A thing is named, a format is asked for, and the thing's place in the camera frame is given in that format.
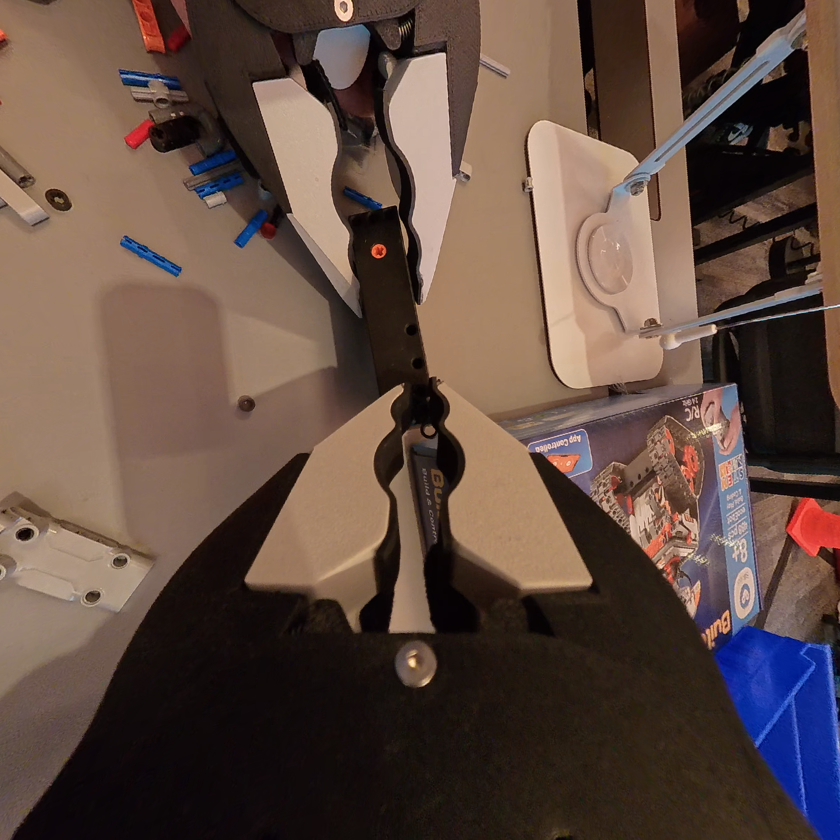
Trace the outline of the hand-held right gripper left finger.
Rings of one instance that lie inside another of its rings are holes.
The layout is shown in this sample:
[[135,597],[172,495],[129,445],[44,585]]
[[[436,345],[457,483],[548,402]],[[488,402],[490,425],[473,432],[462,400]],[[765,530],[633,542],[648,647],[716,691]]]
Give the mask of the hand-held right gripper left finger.
[[336,602],[393,591],[396,510],[375,455],[397,431],[392,408],[403,395],[392,388],[312,450],[246,574],[250,590]]

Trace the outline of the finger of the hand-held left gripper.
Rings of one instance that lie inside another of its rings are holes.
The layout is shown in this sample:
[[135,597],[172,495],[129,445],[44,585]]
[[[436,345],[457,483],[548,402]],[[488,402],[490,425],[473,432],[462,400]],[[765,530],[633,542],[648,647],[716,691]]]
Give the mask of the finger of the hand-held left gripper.
[[290,210],[287,220],[343,302],[362,315],[350,265],[350,231],[335,206],[333,174],[340,134],[332,111],[289,77],[253,90]]
[[415,300],[431,288],[455,193],[445,53],[382,55],[384,141],[395,158]]

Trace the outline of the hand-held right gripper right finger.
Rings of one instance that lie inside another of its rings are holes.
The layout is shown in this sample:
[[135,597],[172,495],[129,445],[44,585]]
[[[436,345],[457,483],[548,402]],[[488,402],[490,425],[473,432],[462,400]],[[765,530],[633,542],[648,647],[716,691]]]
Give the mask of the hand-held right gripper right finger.
[[592,576],[529,451],[449,385],[429,387],[448,482],[430,586],[466,599],[588,590]]

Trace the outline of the black perforated building block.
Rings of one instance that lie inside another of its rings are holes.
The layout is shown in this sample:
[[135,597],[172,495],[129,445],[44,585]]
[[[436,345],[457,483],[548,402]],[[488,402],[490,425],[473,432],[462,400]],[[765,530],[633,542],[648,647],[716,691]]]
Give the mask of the black perforated building block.
[[398,208],[351,216],[350,245],[379,393],[395,392],[401,428],[431,427],[444,458],[454,458],[458,445],[444,425],[448,404],[427,366]]

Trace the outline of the grey cross connector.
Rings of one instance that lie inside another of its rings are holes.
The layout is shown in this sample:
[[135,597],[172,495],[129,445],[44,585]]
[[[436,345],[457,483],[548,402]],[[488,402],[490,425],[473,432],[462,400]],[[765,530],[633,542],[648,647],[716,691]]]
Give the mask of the grey cross connector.
[[173,89],[162,80],[146,80],[141,85],[130,85],[129,92],[133,100],[153,105],[157,109],[169,109],[176,104],[189,102],[189,97],[182,89]]

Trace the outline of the orange short beam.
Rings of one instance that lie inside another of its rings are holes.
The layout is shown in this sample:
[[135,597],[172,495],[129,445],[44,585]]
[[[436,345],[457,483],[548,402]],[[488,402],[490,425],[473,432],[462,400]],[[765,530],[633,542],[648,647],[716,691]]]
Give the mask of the orange short beam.
[[149,53],[165,54],[165,40],[152,1],[132,0],[131,4],[145,50]]

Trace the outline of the grey pin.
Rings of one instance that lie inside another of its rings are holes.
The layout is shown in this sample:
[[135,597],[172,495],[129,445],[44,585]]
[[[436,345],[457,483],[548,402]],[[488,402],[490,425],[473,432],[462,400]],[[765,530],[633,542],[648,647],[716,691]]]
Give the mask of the grey pin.
[[228,167],[227,169],[209,171],[185,178],[183,185],[187,190],[197,192],[199,196],[204,196],[224,192],[243,185],[244,182],[243,173],[239,168],[231,169]]

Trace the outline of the black roller on grey piece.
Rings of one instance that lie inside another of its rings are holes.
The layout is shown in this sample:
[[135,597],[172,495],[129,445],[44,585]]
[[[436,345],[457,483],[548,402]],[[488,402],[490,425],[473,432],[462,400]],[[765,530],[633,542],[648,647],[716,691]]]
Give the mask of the black roller on grey piece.
[[194,144],[208,157],[224,147],[224,138],[215,117],[204,110],[171,112],[170,118],[152,125],[149,139],[152,148],[161,153]]

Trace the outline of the blue robot kit box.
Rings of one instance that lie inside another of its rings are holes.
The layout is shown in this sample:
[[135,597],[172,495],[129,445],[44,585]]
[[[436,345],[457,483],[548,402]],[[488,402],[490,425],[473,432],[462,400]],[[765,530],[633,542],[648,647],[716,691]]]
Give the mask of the blue robot kit box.
[[[583,536],[616,525],[679,599],[706,648],[717,654],[761,606],[746,453],[734,385],[662,387],[567,405],[498,423],[550,478],[599,511]],[[413,446],[411,469],[430,623],[474,629],[490,609],[519,599],[466,599],[429,584],[429,552],[447,477],[439,434]]]

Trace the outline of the grey long beams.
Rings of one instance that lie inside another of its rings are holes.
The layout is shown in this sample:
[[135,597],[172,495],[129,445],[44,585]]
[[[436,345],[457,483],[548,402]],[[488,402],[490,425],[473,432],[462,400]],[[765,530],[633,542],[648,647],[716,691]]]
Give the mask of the grey long beams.
[[35,226],[49,218],[44,210],[25,189],[35,184],[35,177],[20,164],[5,148],[1,147],[1,201],[11,207],[29,226]]

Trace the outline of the light grey connector piece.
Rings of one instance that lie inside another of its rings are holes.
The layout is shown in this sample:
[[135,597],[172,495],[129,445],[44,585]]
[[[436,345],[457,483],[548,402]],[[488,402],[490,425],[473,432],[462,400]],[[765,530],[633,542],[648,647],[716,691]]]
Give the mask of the light grey connector piece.
[[1,502],[1,582],[63,602],[120,612],[154,566],[153,555],[52,516],[12,492]]

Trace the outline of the red plastic object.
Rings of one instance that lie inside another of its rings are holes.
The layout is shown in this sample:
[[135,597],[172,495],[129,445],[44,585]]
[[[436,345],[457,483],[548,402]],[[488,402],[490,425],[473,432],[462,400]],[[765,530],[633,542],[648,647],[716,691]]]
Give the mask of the red plastic object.
[[786,532],[811,557],[823,549],[839,550],[839,515],[824,510],[813,498],[800,500]]

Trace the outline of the blue plastic bin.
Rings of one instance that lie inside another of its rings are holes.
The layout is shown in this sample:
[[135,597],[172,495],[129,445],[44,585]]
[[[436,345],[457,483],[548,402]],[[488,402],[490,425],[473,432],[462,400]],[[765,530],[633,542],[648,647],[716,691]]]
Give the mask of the blue plastic bin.
[[716,659],[741,720],[777,781],[820,838],[839,838],[831,648],[746,626]]

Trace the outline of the white metal stand frame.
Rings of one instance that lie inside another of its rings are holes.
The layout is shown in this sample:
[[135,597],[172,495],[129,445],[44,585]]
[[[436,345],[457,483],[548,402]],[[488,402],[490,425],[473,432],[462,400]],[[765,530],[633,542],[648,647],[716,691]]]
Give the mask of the white metal stand frame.
[[576,262],[581,279],[591,296],[614,310],[628,337],[657,339],[664,333],[730,321],[789,301],[803,300],[823,291],[823,276],[815,271],[807,282],[783,290],[752,304],[726,309],[720,316],[706,316],[666,327],[657,317],[644,318],[647,301],[643,287],[657,290],[656,271],[644,279],[643,257],[653,256],[649,223],[636,226],[634,207],[654,175],[688,142],[755,87],[796,49],[805,43],[805,10],[785,26],[776,29],[757,48],[754,56],[694,111],[679,128],[638,163],[612,188],[605,211],[589,216],[582,223],[575,243]]

